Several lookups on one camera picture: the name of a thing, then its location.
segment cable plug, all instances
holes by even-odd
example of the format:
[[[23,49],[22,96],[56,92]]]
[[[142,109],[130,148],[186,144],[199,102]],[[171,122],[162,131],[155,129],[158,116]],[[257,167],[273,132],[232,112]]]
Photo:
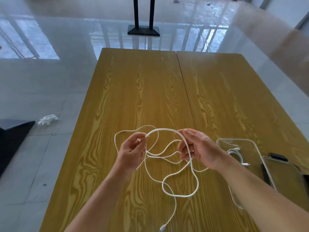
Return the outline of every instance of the cable plug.
[[[165,229],[166,225],[161,226],[160,231],[162,232]]]

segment forearm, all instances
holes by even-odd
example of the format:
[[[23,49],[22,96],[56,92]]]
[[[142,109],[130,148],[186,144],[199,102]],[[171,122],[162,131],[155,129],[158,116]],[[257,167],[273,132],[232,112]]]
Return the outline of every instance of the forearm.
[[[262,232],[307,231],[309,213],[227,156],[218,169]]]
[[[105,231],[126,176],[113,167],[65,232]]]

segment black stand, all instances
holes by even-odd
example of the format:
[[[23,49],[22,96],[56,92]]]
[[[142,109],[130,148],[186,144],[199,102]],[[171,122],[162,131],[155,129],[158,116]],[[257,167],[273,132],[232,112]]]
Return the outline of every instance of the black stand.
[[[155,0],[150,0],[149,27],[138,25],[138,3],[137,3],[137,0],[133,0],[133,4],[134,4],[134,23],[135,23],[135,25],[129,25],[128,35],[160,36],[159,28],[154,27]]]
[[[26,120],[0,120],[0,176],[34,123]]]

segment hand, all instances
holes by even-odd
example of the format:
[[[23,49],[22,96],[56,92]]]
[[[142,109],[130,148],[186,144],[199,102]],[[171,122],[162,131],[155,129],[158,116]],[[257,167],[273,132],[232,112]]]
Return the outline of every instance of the hand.
[[[130,176],[144,160],[146,152],[146,133],[137,132],[125,140],[120,147],[113,168]]]
[[[222,157],[229,156],[222,150],[210,137],[206,134],[194,129],[178,130],[186,139],[192,158],[200,160],[206,167],[210,169],[218,169]],[[188,149],[182,140],[178,144],[177,150],[181,152],[181,159],[189,159]]]

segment black metal base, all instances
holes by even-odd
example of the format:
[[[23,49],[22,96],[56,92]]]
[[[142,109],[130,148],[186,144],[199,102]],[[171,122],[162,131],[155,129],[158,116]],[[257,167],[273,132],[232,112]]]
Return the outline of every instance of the black metal base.
[[[35,121],[0,120],[0,176],[34,123]]]
[[[158,27],[150,29],[149,26],[139,26],[139,28],[135,28],[134,25],[129,25],[128,35],[160,36],[160,31]]]

